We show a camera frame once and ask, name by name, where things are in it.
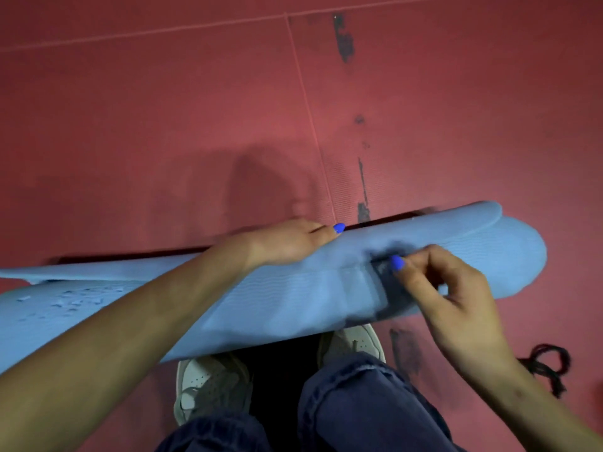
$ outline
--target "shoe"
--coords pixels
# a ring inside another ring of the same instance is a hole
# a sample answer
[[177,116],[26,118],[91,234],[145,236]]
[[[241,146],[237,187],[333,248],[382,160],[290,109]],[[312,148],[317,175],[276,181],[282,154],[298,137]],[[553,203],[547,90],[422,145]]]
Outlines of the shoe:
[[318,343],[318,367],[352,352],[366,352],[385,363],[385,353],[371,325],[351,326],[343,330],[323,333]]
[[232,353],[181,360],[176,372],[174,417],[183,425],[220,409],[248,413],[252,390],[247,367]]

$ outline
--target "dark blue jeans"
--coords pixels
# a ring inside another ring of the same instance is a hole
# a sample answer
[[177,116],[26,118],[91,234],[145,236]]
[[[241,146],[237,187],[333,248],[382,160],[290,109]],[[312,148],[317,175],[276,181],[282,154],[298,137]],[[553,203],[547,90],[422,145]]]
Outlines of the dark blue jeans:
[[[298,410],[304,452],[458,452],[440,413],[396,371],[355,352],[323,367],[305,384]],[[260,423],[246,413],[193,419],[157,452],[273,452]]]

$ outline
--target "right hand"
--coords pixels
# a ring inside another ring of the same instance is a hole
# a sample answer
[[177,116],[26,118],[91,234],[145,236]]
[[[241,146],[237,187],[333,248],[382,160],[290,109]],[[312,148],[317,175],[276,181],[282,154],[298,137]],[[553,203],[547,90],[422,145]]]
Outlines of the right hand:
[[[435,245],[402,260],[397,278],[417,301],[433,340],[463,377],[481,379],[516,366],[482,273]],[[437,290],[442,283],[448,285],[446,297]]]

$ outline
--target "rolled yoga mat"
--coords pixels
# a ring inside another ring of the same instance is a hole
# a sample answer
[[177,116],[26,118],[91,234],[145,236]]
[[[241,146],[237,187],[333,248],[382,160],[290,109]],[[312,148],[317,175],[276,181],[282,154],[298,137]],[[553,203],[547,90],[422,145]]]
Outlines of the rolled yoga mat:
[[[538,232],[503,216],[491,201],[346,231],[299,263],[263,266],[249,274],[162,361],[414,314],[416,305],[384,260],[431,243],[483,272],[495,298],[522,290],[546,263]],[[194,256],[0,269],[0,277],[34,284],[0,295],[0,372]]]

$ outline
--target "person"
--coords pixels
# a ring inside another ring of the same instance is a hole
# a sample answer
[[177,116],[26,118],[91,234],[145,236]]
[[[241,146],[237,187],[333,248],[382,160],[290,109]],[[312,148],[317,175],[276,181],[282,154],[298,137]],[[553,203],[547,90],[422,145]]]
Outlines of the person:
[[[342,229],[297,219],[229,237],[50,341],[0,376],[0,449],[77,448],[228,288],[261,265],[307,257]],[[603,450],[600,437],[515,359],[482,273],[438,246],[391,262],[439,349],[524,448]],[[440,283],[447,297],[434,288]],[[456,450],[437,411],[365,352],[324,364],[306,382],[298,413],[303,450]],[[158,450],[270,446],[254,418],[223,412],[186,422]]]

